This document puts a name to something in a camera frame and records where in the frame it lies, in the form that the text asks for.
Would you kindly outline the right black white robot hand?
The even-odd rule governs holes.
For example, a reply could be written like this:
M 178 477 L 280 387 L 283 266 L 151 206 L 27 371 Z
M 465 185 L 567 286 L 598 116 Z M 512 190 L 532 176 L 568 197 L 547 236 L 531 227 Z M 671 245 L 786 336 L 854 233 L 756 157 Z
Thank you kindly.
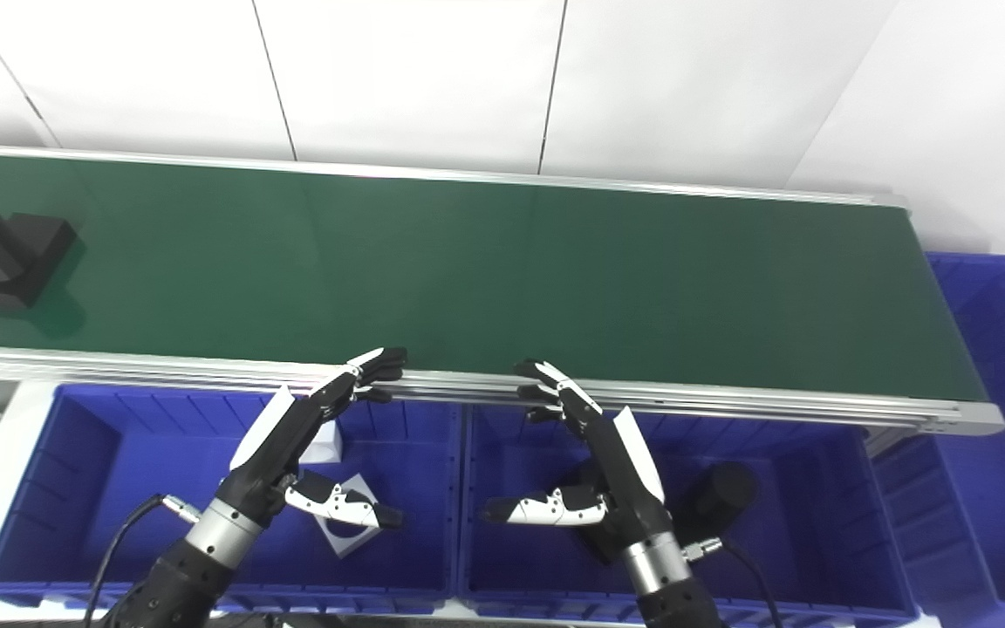
M 673 532 L 657 474 L 650 472 L 650 462 L 639 462 L 637 449 L 645 439 L 623 436 L 619 419 L 607 417 L 574 378 L 550 362 L 528 358 L 516 363 L 514 371 L 529 380 L 517 389 L 520 399 L 534 403 L 526 411 L 527 421 L 566 426 L 589 449 L 598 480 L 489 498 L 483 518 L 511 525 L 604 526 L 615 553 L 638 543 L 654 546 L 657 536 Z

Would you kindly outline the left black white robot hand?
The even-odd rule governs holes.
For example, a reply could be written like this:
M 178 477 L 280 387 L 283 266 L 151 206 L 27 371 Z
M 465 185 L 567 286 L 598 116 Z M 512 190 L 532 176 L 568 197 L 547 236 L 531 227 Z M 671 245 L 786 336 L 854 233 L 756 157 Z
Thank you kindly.
M 351 358 L 304 397 L 288 386 L 274 394 L 240 442 L 231 469 L 215 492 L 224 517 L 267 529 L 291 505 L 340 524 L 398 529 L 401 510 L 379 504 L 357 489 L 301 469 L 301 454 L 324 425 L 359 400 L 391 400 L 379 383 L 399 380 L 407 364 L 404 347 L 378 349 Z

